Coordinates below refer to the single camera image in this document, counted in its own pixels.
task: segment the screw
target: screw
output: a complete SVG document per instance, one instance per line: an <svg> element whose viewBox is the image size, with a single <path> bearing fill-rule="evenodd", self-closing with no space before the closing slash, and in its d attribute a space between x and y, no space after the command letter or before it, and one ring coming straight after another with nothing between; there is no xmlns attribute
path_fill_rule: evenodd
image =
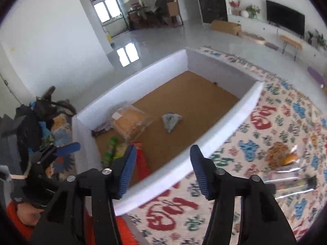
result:
<svg viewBox="0 0 327 245"><path fill-rule="evenodd" d="M252 179L253 181L256 181L256 182L258 182L258 181L261 180L261 178L260 178L258 175L252 175L252 176L251 176L251 179Z"/></svg>
<svg viewBox="0 0 327 245"><path fill-rule="evenodd" d="M70 175L70 176L68 176L67 181L73 182L75 179L76 179L76 177L74 175Z"/></svg>
<svg viewBox="0 0 327 245"><path fill-rule="evenodd" d="M216 174L217 174L217 175L224 175L225 173L226 173L226 171L223 170L222 168L217 168L217 169L216 169Z"/></svg>
<svg viewBox="0 0 327 245"><path fill-rule="evenodd" d="M110 168L105 168L105 169L102 171L102 174L103 174L103 175L109 175L111 172L112 172L112 170L111 170Z"/></svg>

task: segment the chair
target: chair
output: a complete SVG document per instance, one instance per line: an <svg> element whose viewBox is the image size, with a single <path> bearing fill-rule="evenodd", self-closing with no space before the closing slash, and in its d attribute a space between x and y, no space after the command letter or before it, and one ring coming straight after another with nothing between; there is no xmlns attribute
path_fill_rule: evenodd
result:
<svg viewBox="0 0 327 245"><path fill-rule="evenodd" d="M176 22L178 23L177 16L180 17L181 25L174 26L174 27L176 28L176 27L183 26L184 22L182 16L180 15L178 0L173 0L172 2L167 3L167 7L168 7L168 16L171 21L173 18L175 18Z"/></svg>

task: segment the person's hand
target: person's hand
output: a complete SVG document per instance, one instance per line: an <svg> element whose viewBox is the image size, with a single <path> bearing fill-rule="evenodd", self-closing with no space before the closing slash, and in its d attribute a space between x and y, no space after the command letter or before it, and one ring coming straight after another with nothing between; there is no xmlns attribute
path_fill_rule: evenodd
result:
<svg viewBox="0 0 327 245"><path fill-rule="evenodd" d="M42 209L36 209L29 203L17 205L17 216L19 220L26 226L35 226L39 219Z"/></svg>

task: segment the plastic bag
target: plastic bag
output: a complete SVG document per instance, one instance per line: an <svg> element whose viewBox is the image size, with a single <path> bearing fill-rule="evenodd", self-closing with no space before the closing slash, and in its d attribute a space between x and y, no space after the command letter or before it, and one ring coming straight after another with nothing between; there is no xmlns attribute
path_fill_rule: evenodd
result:
<svg viewBox="0 0 327 245"><path fill-rule="evenodd" d="M132 105L120 108L112 115L112 118L114 129L125 138L127 143L135 141L154 120L153 117Z"/></svg>
<svg viewBox="0 0 327 245"><path fill-rule="evenodd" d="M272 170L285 173L299 170L302 167L304 153L302 147L295 145L289 150L287 146L283 145L278 150L267 158L269 167Z"/></svg>

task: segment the person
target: person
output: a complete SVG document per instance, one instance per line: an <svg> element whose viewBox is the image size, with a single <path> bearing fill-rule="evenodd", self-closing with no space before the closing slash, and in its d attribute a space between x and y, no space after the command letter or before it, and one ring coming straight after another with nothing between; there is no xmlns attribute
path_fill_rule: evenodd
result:
<svg viewBox="0 0 327 245"><path fill-rule="evenodd" d="M32 236L33 230L37 225L44 210L36 209L29 203L15 204L11 201L7 207L7 216L11 219L14 226L26 240ZM118 230L123 245L138 245L132 232L129 230L122 217L116 217ZM93 219L88 213L84 217L85 240L88 245L95 245Z"/></svg>
<svg viewBox="0 0 327 245"><path fill-rule="evenodd" d="M156 15L160 23L164 23L163 18L168 15L167 3L172 2L173 0L157 0L155 3L156 6Z"/></svg>

